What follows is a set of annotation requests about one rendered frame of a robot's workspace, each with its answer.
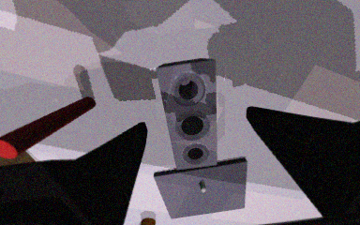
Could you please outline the dark red peg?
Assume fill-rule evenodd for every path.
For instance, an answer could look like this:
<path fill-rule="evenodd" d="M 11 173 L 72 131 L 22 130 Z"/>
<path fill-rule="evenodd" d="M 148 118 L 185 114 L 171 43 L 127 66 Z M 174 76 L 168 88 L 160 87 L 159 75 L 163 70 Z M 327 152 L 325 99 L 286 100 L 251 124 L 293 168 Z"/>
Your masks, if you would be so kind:
<path fill-rule="evenodd" d="M 92 110 L 96 105 L 97 103 L 92 97 L 84 97 L 24 127 L 0 136 L 0 157 L 7 159 L 17 157 L 33 145 Z"/>

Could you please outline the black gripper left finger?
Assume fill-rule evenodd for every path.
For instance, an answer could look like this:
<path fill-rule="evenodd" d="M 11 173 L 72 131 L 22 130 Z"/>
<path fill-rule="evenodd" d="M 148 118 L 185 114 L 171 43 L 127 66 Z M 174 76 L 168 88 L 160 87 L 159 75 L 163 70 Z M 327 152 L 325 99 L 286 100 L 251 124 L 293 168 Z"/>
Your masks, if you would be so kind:
<path fill-rule="evenodd" d="M 75 159 L 0 166 L 0 203 L 56 197 L 83 225 L 124 225 L 146 138 L 141 122 Z"/>

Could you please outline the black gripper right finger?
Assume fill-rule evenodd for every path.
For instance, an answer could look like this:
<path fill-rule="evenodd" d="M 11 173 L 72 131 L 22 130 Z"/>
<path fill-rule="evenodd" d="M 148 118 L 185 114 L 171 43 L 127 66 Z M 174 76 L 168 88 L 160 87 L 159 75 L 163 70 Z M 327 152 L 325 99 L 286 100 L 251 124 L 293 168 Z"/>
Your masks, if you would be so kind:
<path fill-rule="evenodd" d="M 360 212 L 360 121 L 254 106 L 247 120 L 323 217 Z"/>

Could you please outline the brown cylinder with orange end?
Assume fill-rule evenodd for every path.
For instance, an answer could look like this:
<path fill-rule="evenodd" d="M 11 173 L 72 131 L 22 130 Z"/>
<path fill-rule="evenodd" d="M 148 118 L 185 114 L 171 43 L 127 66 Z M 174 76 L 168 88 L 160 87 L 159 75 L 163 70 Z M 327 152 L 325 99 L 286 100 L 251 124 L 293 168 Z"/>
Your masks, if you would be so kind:
<path fill-rule="evenodd" d="M 152 218 L 144 218 L 141 221 L 142 225 L 156 225 L 156 222 Z"/>

